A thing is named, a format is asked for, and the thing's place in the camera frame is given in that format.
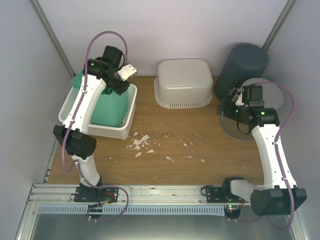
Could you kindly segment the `silver wire mesh bin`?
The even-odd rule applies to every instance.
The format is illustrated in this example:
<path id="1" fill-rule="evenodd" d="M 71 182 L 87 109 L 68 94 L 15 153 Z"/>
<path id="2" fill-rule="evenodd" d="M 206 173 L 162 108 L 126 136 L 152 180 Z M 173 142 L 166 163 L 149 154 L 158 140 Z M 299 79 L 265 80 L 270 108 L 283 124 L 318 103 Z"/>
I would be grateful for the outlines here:
<path id="1" fill-rule="evenodd" d="M 250 78 L 247 80 L 236 80 L 231 88 L 228 97 L 226 99 L 226 104 L 229 101 L 236 102 L 236 93 L 239 88 L 244 86 L 249 86 L 255 83 L 262 83 L 267 82 L 266 79 L 263 78 Z M 273 84 L 264 84 L 262 86 L 263 89 L 263 100 L 264 106 L 266 108 L 274 108 L 279 109 L 284 102 L 284 95 L 281 89 Z M 239 123 L 237 124 L 236 121 L 226 118 L 223 116 L 223 113 L 220 115 L 220 126 L 223 132 L 233 140 L 239 142 L 252 142 L 254 140 L 251 133 L 245 134 L 248 132 L 249 127 L 245 124 Z"/>

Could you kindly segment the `green plastic bin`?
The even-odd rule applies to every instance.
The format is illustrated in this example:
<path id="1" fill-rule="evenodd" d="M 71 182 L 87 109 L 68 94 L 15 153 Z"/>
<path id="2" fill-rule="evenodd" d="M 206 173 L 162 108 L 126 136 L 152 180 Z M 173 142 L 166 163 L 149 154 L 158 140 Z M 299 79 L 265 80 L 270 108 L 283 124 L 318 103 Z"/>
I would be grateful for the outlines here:
<path id="1" fill-rule="evenodd" d="M 78 90 L 76 99 L 67 115 L 67 124 L 73 121 L 76 126 L 87 127 L 96 124 L 106 127 L 119 127 L 128 110 L 127 89 L 117 95 L 111 89 L 105 94 L 106 83 L 93 75 L 79 72 L 71 82 L 72 88 Z"/>

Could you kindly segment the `translucent white wash basin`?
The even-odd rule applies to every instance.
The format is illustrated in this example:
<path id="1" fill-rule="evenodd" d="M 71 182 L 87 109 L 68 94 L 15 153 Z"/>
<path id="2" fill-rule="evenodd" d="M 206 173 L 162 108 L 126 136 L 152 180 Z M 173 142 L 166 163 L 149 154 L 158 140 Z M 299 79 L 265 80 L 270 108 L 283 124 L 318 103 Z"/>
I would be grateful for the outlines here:
<path id="1" fill-rule="evenodd" d="M 167 59 L 154 79 L 156 102 L 165 109 L 202 108 L 212 101 L 213 77 L 200 58 Z"/>

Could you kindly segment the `dark grey round bin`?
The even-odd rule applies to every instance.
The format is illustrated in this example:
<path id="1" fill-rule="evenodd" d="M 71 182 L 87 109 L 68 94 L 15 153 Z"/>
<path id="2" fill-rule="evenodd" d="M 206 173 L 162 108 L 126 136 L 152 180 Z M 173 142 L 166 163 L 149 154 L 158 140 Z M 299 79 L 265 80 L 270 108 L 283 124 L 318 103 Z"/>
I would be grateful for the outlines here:
<path id="1" fill-rule="evenodd" d="M 269 64 L 269 56 L 261 47 L 251 43 L 235 45 L 221 70 L 214 86 L 218 100 L 225 98 L 235 80 L 260 78 Z"/>

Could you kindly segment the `white rectangular tub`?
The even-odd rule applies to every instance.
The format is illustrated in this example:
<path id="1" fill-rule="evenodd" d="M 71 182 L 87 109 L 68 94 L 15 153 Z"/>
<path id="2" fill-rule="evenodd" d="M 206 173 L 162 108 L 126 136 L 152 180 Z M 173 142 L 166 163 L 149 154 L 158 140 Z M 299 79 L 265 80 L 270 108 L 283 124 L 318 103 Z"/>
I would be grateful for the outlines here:
<path id="1" fill-rule="evenodd" d="M 137 97 L 138 89 L 134 84 L 131 84 L 127 90 L 128 94 L 128 109 L 127 112 L 119 125 L 119 127 L 112 126 L 102 126 L 97 124 L 90 124 L 88 127 L 88 135 L 106 137 L 106 138 L 114 138 L 125 140 L 130 133 L 130 129 L 132 126 L 132 122 L 134 119 L 134 114 L 136 110 L 136 97 Z M 63 123 L 67 118 L 68 114 L 71 111 L 71 108 L 75 102 L 75 99 L 78 95 L 77 89 L 71 89 L 61 107 L 61 110 L 58 114 L 58 120 L 60 123 Z"/>

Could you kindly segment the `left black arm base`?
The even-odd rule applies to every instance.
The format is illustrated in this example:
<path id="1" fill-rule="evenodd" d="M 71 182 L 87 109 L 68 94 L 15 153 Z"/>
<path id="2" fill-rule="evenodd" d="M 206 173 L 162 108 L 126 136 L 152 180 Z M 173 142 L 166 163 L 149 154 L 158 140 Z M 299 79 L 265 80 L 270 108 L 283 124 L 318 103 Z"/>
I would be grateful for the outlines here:
<path id="1" fill-rule="evenodd" d="M 118 189 L 111 188 L 93 188 L 83 184 L 78 186 L 75 193 L 69 196 L 69 199 L 77 203 L 99 203 L 110 204 L 118 201 Z"/>

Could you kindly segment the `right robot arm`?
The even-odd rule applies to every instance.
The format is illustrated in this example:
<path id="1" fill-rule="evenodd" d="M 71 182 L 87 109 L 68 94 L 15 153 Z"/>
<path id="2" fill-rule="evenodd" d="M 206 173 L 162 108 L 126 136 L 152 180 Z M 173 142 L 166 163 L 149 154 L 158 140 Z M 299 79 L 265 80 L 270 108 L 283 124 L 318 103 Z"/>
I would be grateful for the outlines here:
<path id="1" fill-rule="evenodd" d="M 265 106 L 263 86 L 257 83 L 233 86 L 220 101 L 218 112 L 248 127 L 258 147 L 264 174 L 262 187 L 243 177 L 227 177 L 222 184 L 223 200 L 232 203 L 241 198 L 250 203 L 258 216 L 292 215 L 307 199 L 307 193 L 298 188 L 290 172 L 281 142 L 284 125 L 276 109 Z"/>

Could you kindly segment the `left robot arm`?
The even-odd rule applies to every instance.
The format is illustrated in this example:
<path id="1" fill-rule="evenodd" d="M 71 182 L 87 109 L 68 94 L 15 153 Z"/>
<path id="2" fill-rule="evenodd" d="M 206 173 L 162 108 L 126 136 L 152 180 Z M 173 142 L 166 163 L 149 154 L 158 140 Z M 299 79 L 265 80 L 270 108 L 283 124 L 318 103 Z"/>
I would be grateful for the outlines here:
<path id="1" fill-rule="evenodd" d="M 102 199 L 103 189 L 94 159 L 97 140 L 88 132 L 91 124 L 118 127 L 128 111 L 128 79 L 136 70 L 125 57 L 109 45 L 102 56 L 87 57 L 82 72 L 74 78 L 78 87 L 73 105 L 63 123 L 53 128 L 64 170 L 77 168 L 80 184 L 88 187 L 85 195 L 92 202 Z"/>

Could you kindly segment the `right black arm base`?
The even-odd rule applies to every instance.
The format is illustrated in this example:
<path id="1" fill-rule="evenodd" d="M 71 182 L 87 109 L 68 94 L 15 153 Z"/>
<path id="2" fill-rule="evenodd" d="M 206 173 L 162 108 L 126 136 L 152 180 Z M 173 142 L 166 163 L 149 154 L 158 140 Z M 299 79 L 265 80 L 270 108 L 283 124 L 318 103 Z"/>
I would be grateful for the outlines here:
<path id="1" fill-rule="evenodd" d="M 205 185 L 199 189 L 200 193 L 205 196 L 207 203 L 228 203 L 242 204 L 247 203 L 238 196 L 227 196 L 222 186 Z"/>

